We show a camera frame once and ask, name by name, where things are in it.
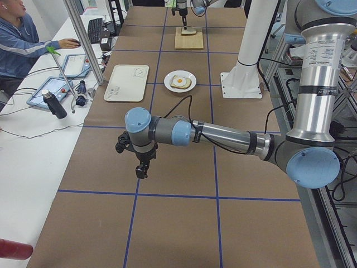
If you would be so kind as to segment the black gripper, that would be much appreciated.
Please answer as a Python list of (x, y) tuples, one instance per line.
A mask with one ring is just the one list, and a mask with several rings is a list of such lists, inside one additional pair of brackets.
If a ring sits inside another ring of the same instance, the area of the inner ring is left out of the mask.
[(187, 19), (186, 16), (188, 14), (187, 7), (185, 8), (178, 8), (178, 7), (173, 7), (171, 8), (172, 15), (174, 16), (176, 12), (179, 13), (179, 15), (182, 17), (182, 23), (183, 23), (183, 28), (184, 30), (187, 29)]
[(138, 160), (145, 164), (136, 167), (136, 176), (138, 179), (146, 179), (148, 178), (147, 175), (148, 166), (150, 164), (150, 161), (156, 158), (158, 145), (145, 145), (145, 146), (133, 145), (133, 148)]

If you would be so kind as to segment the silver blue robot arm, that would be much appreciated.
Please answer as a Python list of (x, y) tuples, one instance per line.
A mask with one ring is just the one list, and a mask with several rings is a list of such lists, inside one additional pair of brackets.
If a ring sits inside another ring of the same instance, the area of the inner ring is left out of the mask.
[(293, 128), (285, 135), (258, 134), (180, 117), (152, 116), (137, 107), (125, 115), (117, 152), (134, 152), (136, 176), (147, 177), (159, 143), (187, 146), (206, 141), (229, 152), (277, 165), (296, 184), (321, 188), (335, 180), (340, 163), (329, 133), (346, 38), (356, 28), (355, 1), (288, 1), (285, 34), (302, 37), (303, 63)]
[[(194, 0), (190, 1), (190, 7), (192, 9), (192, 12), (196, 16), (203, 16), (207, 10), (207, 8), (215, 3), (216, 0)], [(183, 29), (187, 30), (187, 15), (188, 15), (188, 4), (187, 0), (175, 0), (172, 1), (171, 3), (168, 4), (168, 6), (171, 8), (172, 15), (174, 16), (177, 12), (181, 16), (182, 19), (182, 24), (183, 24)]]

